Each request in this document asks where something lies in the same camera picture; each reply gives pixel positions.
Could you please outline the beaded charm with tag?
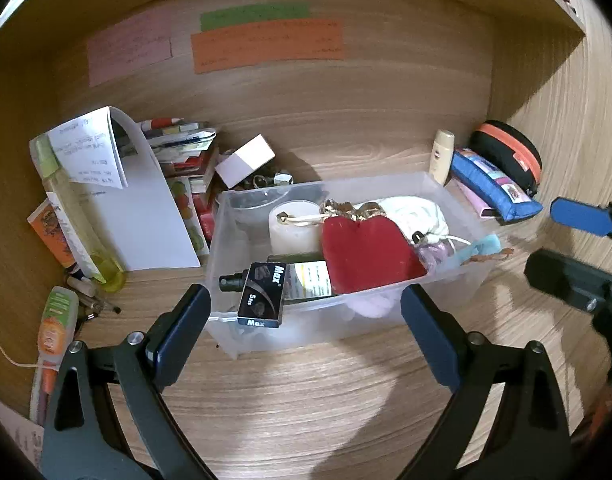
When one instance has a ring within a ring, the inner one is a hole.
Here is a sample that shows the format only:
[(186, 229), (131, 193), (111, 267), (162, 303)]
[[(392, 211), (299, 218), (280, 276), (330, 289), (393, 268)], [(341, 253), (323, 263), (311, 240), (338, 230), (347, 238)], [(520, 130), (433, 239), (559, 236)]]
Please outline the beaded charm with tag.
[(512, 247), (502, 246), (496, 234), (489, 234), (476, 242), (466, 245), (446, 261), (448, 269), (465, 266), (468, 263), (506, 260), (514, 254)]

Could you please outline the white drawstring cloth bag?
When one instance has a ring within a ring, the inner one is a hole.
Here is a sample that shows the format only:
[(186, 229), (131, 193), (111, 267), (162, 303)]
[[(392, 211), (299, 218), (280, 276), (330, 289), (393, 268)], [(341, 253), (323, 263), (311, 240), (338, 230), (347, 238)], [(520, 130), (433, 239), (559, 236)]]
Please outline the white drawstring cloth bag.
[(419, 196), (393, 196), (379, 200), (379, 206), (413, 245), (436, 244), (449, 234), (443, 211), (432, 200)]

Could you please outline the blue Max staples box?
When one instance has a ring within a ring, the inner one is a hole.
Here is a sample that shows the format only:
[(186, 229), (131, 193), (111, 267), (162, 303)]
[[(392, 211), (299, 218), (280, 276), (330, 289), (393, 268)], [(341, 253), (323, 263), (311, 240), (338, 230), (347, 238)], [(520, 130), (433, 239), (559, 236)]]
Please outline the blue Max staples box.
[(247, 327), (280, 327), (286, 271), (286, 263), (251, 263), (237, 309), (237, 323)]

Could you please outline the red velvet pouch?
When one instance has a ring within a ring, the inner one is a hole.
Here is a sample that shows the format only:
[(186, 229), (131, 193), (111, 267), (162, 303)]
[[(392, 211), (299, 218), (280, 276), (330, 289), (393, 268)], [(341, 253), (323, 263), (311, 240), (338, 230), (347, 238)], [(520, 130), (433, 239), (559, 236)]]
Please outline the red velvet pouch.
[(336, 295), (423, 278), (426, 269), (379, 204), (327, 203), (321, 250)]

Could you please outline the dark green dropper bottle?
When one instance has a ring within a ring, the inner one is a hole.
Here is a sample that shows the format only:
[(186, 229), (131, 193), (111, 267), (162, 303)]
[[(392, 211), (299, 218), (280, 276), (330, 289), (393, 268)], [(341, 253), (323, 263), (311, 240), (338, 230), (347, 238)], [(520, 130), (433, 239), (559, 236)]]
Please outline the dark green dropper bottle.
[(246, 278), (271, 278), (279, 263), (285, 266), (283, 299), (287, 304), (312, 301), (334, 296), (327, 263), (320, 255), (272, 257), (266, 262), (254, 262), (240, 272), (222, 274), (218, 278), (221, 292), (243, 292)]

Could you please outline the cotton pad cylinder container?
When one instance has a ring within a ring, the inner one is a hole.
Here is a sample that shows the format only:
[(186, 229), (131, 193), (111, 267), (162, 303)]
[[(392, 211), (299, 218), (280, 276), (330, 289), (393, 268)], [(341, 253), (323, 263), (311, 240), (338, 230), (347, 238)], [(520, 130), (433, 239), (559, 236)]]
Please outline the cotton pad cylinder container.
[(321, 252), (320, 205), (310, 200), (291, 200), (274, 207), (268, 216), (272, 255)]

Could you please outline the receipt paper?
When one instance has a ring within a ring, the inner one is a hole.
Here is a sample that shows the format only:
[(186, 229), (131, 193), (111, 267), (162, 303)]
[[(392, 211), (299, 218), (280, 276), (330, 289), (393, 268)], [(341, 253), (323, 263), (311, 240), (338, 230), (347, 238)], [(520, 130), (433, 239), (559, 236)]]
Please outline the receipt paper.
[(44, 428), (0, 401), (0, 423), (28, 460), (40, 467)]

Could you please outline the orange green tube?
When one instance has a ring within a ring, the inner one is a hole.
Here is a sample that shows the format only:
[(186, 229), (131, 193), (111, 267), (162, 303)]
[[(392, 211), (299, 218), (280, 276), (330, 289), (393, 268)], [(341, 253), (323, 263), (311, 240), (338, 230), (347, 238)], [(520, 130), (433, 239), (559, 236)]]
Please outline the orange green tube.
[(48, 294), (39, 326), (39, 363), (62, 362), (71, 341), (79, 312), (79, 297), (71, 289), (54, 286)]

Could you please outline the blue colourful pencil case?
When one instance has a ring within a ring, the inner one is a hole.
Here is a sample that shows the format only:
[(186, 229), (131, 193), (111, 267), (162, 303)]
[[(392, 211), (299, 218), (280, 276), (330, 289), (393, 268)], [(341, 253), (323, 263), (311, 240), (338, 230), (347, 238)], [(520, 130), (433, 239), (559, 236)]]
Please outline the blue colourful pencil case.
[(451, 174), (496, 211), (504, 222), (533, 218), (542, 211), (522, 188), (491, 162), (468, 148), (453, 152)]

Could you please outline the black orange zip case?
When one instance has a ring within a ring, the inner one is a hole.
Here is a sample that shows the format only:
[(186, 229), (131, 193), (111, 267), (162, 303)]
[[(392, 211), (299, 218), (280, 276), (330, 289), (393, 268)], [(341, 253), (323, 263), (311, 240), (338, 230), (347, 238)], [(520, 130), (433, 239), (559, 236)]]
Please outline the black orange zip case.
[(469, 148), (503, 171), (528, 196), (536, 195), (542, 160), (536, 146), (518, 129), (488, 119), (471, 133)]

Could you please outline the yellow-green spray bottle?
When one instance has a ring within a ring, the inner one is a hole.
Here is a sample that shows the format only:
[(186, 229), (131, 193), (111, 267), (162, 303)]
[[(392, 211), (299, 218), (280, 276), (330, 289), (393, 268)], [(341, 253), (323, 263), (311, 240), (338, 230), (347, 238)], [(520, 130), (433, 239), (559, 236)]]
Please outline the yellow-green spray bottle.
[(32, 139), (29, 148), (48, 201), (83, 275), (97, 282), (105, 292), (118, 292), (126, 283), (126, 275), (114, 253), (100, 240), (84, 213), (76, 190), (54, 154), (48, 136), (41, 134)]

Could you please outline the cream lotion bottle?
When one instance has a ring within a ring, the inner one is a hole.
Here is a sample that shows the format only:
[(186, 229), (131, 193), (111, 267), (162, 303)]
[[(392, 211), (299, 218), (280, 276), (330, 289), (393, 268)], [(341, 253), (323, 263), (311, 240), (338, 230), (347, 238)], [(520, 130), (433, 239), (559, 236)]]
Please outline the cream lotion bottle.
[(440, 185), (445, 185), (451, 168), (455, 135), (447, 130), (438, 130), (429, 158), (428, 173)]

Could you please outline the orange booklet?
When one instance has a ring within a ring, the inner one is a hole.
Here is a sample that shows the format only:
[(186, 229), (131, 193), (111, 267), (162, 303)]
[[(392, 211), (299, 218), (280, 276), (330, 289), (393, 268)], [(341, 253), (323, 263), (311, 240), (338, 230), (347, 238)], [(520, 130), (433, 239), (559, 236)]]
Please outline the orange booklet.
[(64, 269), (76, 264), (55, 211), (46, 198), (27, 218), (29, 226)]

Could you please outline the clear plastic storage bin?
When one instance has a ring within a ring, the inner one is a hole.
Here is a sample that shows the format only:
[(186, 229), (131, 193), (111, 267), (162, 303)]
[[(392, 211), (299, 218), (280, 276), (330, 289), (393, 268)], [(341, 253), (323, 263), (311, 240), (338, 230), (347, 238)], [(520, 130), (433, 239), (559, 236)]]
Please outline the clear plastic storage bin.
[(468, 302), (500, 254), (429, 174), (225, 192), (206, 284), (208, 333), (232, 358), (398, 325), (403, 290)]

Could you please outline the white folded paper sheet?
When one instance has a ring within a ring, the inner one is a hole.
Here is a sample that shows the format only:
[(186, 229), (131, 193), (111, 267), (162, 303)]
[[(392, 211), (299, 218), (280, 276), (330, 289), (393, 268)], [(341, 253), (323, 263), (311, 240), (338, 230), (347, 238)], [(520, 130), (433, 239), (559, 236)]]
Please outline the white folded paper sheet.
[(96, 234), (127, 271), (201, 263), (138, 124), (104, 106), (45, 133)]

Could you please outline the white ceramic bowl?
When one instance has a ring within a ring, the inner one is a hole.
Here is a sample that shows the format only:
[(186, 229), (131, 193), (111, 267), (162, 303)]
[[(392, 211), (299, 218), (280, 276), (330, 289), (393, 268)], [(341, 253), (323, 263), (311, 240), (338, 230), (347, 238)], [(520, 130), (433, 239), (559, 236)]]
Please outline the white ceramic bowl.
[(228, 190), (221, 192), (216, 200), (219, 206), (230, 206), (233, 209), (259, 209), (276, 205), (292, 191), (292, 185), (274, 185), (266, 188), (249, 190)]

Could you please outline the stack of books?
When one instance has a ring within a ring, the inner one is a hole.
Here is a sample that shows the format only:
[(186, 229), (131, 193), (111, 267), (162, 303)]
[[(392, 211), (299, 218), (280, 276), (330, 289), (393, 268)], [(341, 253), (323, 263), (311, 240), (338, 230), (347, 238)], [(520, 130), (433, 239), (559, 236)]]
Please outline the stack of books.
[(210, 235), (201, 215), (209, 209), (206, 193), (217, 165), (219, 129), (182, 118), (153, 118), (138, 125), (161, 166), (195, 254), (207, 256)]

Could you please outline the small white pink box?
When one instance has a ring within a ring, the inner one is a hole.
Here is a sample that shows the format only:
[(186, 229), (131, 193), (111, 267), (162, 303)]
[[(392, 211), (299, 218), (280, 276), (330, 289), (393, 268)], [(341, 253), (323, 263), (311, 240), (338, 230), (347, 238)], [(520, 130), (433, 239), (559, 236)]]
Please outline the small white pink box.
[(257, 134), (219, 162), (216, 172), (227, 188), (235, 188), (274, 157), (275, 153), (266, 139)]

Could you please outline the orange paper note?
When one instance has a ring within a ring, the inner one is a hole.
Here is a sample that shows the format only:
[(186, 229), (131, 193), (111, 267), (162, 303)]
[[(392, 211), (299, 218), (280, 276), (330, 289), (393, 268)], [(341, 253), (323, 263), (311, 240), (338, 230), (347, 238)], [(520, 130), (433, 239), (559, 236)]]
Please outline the orange paper note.
[(323, 18), (217, 28), (192, 35), (191, 47), (195, 74), (275, 61), (345, 58), (343, 23)]

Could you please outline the pink paper note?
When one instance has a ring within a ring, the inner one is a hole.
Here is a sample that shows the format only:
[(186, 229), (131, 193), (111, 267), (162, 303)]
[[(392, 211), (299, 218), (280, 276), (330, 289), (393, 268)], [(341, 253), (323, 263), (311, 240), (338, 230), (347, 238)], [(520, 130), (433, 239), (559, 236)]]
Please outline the pink paper note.
[(171, 58), (169, 15), (166, 8), (149, 9), (91, 36), (85, 45), (89, 86)]

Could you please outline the green paper note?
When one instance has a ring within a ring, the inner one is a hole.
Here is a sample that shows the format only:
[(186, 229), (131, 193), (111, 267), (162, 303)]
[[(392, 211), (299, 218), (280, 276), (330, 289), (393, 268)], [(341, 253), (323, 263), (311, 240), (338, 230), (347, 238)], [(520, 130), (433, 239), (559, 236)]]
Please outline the green paper note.
[(230, 6), (201, 15), (201, 32), (248, 23), (309, 18), (310, 6), (304, 1), (274, 1)]

